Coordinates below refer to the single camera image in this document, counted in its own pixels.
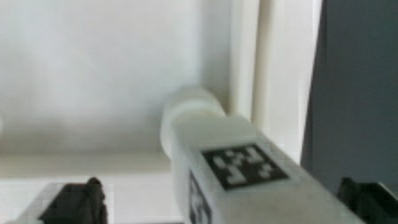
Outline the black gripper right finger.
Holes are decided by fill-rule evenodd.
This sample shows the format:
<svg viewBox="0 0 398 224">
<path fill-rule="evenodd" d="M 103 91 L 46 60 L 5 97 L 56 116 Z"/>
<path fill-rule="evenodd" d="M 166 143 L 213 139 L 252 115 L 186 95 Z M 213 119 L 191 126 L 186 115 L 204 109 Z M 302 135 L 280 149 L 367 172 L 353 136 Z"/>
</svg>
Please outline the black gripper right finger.
<svg viewBox="0 0 398 224">
<path fill-rule="evenodd" d="M 365 224 L 398 224 L 398 192 L 380 182 L 344 177 L 337 198 Z"/>
</svg>

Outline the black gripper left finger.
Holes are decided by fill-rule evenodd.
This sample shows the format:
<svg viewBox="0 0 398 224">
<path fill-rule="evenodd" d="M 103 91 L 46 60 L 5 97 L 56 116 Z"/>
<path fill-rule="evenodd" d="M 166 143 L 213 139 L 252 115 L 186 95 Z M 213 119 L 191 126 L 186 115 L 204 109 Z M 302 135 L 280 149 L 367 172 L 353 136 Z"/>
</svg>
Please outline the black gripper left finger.
<svg viewBox="0 0 398 224">
<path fill-rule="evenodd" d="M 108 224 L 101 181 L 67 183 L 37 217 L 44 224 Z"/>
</svg>

